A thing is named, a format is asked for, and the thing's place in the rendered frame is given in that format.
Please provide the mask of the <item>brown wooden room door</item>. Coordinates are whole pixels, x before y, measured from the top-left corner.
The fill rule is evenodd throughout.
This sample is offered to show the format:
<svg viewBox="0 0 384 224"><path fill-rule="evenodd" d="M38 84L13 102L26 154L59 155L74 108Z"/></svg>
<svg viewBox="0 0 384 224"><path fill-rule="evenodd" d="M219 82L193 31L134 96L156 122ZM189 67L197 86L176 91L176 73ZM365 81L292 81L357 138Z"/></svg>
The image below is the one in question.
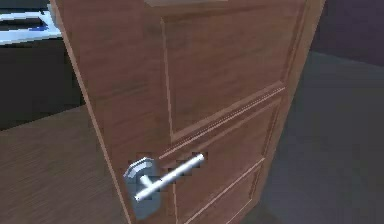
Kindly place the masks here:
<svg viewBox="0 0 384 224"><path fill-rule="evenodd" d="M128 224L258 204L326 0L49 0ZM123 174L205 160L137 220Z"/></svg>

